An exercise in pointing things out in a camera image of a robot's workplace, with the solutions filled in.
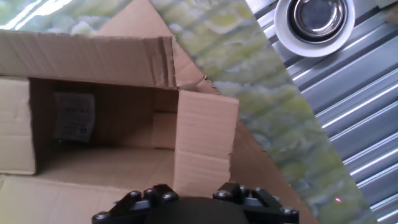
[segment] printed label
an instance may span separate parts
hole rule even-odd
[[[95,122],[92,94],[55,93],[58,121],[55,138],[89,142]]]

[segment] metal bowl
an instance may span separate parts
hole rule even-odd
[[[291,0],[287,20],[297,38],[320,44],[340,33],[347,11],[345,0]]]

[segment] corrugated metal surface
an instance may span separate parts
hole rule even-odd
[[[384,21],[375,0],[354,0],[347,43],[304,58],[276,37],[277,1],[247,2],[379,222],[398,223],[398,26]]]

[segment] black mechanical part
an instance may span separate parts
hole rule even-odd
[[[180,198],[160,184],[130,192],[108,212],[92,218],[92,224],[281,224],[299,223],[299,212],[282,205],[264,189],[250,190],[227,182],[214,194]]]

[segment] open cardboard box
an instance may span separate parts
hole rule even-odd
[[[171,37],[0,31],[0,48],[0,223],[89,223],[130,190],[210,197],[229,180],[238,100],[178,90]],[[88,143],[56,135],[77,108]]]
[[[150,0],[134,0],[105,24],[99,31],[99,35],[155,37],[172,35],[172,33]],[[178,44],[174,45],[174,48],[175,76],[178,85],[191,83],[204,77],[204,74]],[[202,82],[197,85],[197,91],[218,94],[207,79],[202,79]],[[262,187],[272,195],[278,196],[284,206],[299,210],[301,223],[319,223],[241,122],[238,122],[236,127],[230,171],[232,181],[252,189]]]

